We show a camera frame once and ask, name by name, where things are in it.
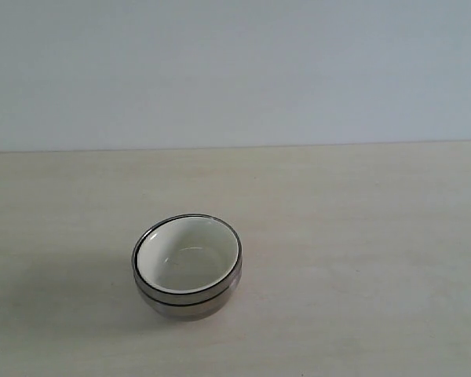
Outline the smooth steel bowl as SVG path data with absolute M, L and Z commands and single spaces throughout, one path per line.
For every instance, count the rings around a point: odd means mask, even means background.
M 138 247 L 141 245 L 141 242 L 144 240 L 144 238 L 154 229 L 156 229 L 159 225 L 162 225 L 168 221 L 182 218 L 182 217 L 190 217 L 190 216 L 201 216 L 201 217 L 206 217 L 206 218 L 212 218 L 215 220 L 219 220 L 225 225 L 229 226 L 229 228 L 232 229 L 232 231 L 235 232 L 238 241 L 239 241 L 239 259 L 237 260 L 237 263 L 235 265 L 235 268 L 218 284 L 215 284 L 212 287 L 209 287 L 205 290 L 202 291 L 197 291 L 191 294 L 167 294 L 165 292 L 158 291 L 150 286 L 148 286 L 140 277 L 139 272 L 137 271 L 137 267 L 135 266 L 136 262 L 136 256 L 137 256 L 137 250 Z M 204 302 L 210 298 L 213 298 L 217 295 L 219 295 L 221 292 L 223 292 L 225 289 L 228 288 L 229 284 L 235 279 L 239 271 L 242 271 L 242 265 L 243 265 L 243 245 L 242 242 L 239 238 L 238 233 L 233 229 L 233 227 L 230 226 L 226 221 L 221 220 L 220 218 L 216 218 L 214 216 L 208 215 L 208 214 L 180 214 L 177 216 L 173 216 L 171 218 L 164 219 L 160 221 L 159 223 L 153 225 L 150 229 L 144 232 L 144 234 L 140 237 L 140 239 L 137 241 L 133 248 L 132 252 L 132 257 L 131 257 L 131 265 L 132 265 L 132 270 L 133 270 L 133 278 L 136 282 L 137 287 L 139 287 L 146 295 L 149 295 L 152 297 L 154 300 L 158 302 L 163 302 L 172 306 L 186 306 L 186 305 L 192 305 L 198 302 Z

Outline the ribbed steel bowl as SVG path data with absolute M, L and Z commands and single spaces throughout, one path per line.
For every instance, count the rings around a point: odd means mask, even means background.
M 163 302 L 158 302 L 149 295 L 146 295 L 139 287 L 137 288 L 137 292 L 144 302 L 146 302 L 160 316 L 165 317 L 166 319 L 179 321 L 201 320 L 218 312 L 227 304 L 238 287 L 241 276 L 242 271 L 239 271 L 235 279 L 229 284 L 228 288 L 219 295 L 204 302 L 198 302 L 186 306 L 172 306 Z

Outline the white ceramic bowl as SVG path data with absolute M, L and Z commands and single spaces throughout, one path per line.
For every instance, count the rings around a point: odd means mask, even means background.
M 220 283 L 236 266 L 239 241 L 219 220 L 201 216 L 168 221 L 138 247 L 135 266 L 150 287 L 191 294 Z

